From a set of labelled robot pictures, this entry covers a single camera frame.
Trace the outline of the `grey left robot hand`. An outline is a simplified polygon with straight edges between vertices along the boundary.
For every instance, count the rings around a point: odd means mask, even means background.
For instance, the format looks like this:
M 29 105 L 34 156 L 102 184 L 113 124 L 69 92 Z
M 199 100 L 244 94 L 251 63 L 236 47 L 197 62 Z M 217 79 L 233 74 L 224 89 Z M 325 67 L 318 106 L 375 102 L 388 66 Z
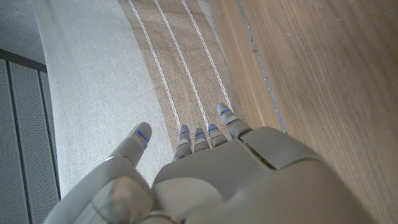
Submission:
M 152 130 L 138 124 L 61 199 L 47 223 L 373 223 L 314 150 L 270 127 L 250 128 L 226 105 L 216 125 L 178 133 L 152 184 L 137 171 Z

